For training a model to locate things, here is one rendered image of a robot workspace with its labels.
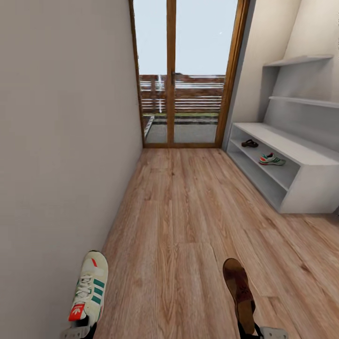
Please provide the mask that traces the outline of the sandal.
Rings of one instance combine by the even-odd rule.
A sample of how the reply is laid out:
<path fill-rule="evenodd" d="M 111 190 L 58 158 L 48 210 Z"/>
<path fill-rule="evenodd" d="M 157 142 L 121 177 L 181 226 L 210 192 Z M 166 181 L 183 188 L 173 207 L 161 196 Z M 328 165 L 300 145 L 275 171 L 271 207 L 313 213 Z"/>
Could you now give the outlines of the sandal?
<path fill-rule="evenodd" d="M 242 143 L 242 146 L 243 147 L 250 146 L 250 147 L 256 148 L 256 147 L 258 147 L 258 144 L 255 143 L 253 140 L 248 140 L 247 142 Z"/>
<path fill-rule="evenodd" d="M 238 260 L 228 258 L 223 264 L 223 277 L 234 299 L 236 319 L 241 323 L 246 334 L 253 335 L 255 331 L 253 313 L 256 305 L 245 269 Z"/>

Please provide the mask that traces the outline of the gym shoe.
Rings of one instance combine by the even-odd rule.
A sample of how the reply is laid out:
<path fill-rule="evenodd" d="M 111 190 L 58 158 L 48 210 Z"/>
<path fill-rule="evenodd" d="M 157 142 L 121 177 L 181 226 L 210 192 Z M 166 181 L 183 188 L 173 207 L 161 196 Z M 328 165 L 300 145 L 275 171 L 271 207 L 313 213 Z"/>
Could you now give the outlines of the gym shoe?
<path fill-rule="evenodd" d="M 68 321 L 71 327 L 89 326 L 99 323 L 104 311 L 105 290 L 108 280 L 108 263 L 102 253 L 89 251 L 83 259 Z"/>
<path fill-rule="evenodd" d="M 276 157 L 274 153 L 271 153 L 268 156 L 266 156 L 265 154 L 262 155 L 259 163 L 263 165 L 268 165 L 268 164 L 284 165 L 286 163 L 286 160 L 280 159 Z"/>

